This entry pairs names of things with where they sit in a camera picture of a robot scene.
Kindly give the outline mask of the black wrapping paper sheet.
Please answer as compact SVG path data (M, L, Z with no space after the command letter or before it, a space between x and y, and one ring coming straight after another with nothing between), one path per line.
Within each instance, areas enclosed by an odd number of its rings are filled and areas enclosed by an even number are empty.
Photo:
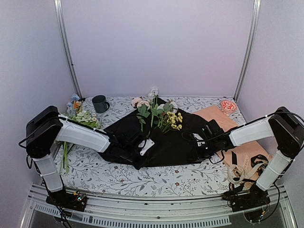
M165 101L158 97L155 109L157 110L159 105L165 103ZM136 117L138 111L136 108L134 109L135 110L129 115L107 127L105 131L109 136L119 134L132 136L134 133L140 133L141 135L146 136L147 139L154 141L154 146L151 147L144 156L141 156L141 158L146 159L143 167L161 167L199 163L199 161L190 161L190 152L195 143L195 140L192 140L191 136L194 136L195 134L202 136L202 127L207 124L207 121L204 118L177 108L178 112L183 116L182 129L180 131L171 130L167 133L162 133L157 127L158 113L155 110L153 126L151 127L152 115L150 115L150 117L145 119L146 124L144 125L142 132L139 120ZM100 156L108 162L108 159L106 158L106 150L105 152L100 153Z

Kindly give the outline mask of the white rose long stem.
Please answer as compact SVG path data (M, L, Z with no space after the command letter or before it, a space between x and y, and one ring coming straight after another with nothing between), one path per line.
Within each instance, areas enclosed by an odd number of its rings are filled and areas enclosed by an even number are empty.
M132 107L136 108L138 113L136 114L137 119L139 120L141 131L143 132L143 127L146 124L146 120L151 115L150 103L146 100L143 100L140 97L135 97L132 102Z

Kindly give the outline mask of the yellow small flower bunch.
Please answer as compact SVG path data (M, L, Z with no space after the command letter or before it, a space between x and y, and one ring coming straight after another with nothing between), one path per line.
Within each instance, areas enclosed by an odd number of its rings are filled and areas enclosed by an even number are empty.
M181 113L166 112L162 114L158 127L162 133L167 133L171 130L180 131L182 122L183 116Z

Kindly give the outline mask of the small white flower stem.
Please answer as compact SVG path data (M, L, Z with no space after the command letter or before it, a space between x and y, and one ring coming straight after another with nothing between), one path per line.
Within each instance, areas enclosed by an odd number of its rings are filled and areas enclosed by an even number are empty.
M154 121L154 113L155 113L155 108L157 104L157 98L159 94L159 89L158 87L152 87L148 93L148 99L150 101L150 111L151 111L151 127L153 126L153 121Z

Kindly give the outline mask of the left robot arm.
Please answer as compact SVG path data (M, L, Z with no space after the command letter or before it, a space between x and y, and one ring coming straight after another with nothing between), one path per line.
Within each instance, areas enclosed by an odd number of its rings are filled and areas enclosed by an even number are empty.
M81 145L98 153L106 152L110 146L117 146L122 148L125 156L134 152L140 157L154 146L154 141L144 136L129 139L92 128L60 114L55 106L47 107L27 123L26 137L18 145L33 160L46 187L52 192L53 200L60 206L67 206L71 197L63 190L64 184L51 152L51 147L58 142Z

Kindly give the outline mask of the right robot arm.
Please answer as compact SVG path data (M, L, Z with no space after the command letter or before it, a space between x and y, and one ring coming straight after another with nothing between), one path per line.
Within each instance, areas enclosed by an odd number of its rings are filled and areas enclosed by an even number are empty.
M279 107L274 113L260 117L244 125L232 127L224 133L219 130L222 126L228 127L232 120L223 114L216 106L199 110L196 115L205 118L212 125L204 128L203 137L205 154L214 154L221 150L230 149L258 142L267 151L270 144L266 143L273 138L277 148L273 152L273 158L267 165L261 176L257 179L254 189L246 195L246 203L249 207L256 207L264 199L263 191L274 184L281 173L287 169L288 164L299 154L304 145L304 121L297 114L289 112L285 107Z

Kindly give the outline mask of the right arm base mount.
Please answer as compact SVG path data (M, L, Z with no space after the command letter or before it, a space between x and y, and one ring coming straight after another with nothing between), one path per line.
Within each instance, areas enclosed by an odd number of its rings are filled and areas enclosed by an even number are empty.
M250 223L259 223L264 218L269 208L270 198L268 191L254 190L243 195L237 195L233 191L224 194L228 206L233 212L245 211L258 208L253 211L245 212L245 219Z

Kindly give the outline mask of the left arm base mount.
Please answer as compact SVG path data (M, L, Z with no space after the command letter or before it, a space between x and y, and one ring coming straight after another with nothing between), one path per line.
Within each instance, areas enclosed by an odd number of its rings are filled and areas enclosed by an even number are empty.
M87 204L87 196L79 191L68 193L66 190L60 190L48 193L46 203L59 208L84 212Z

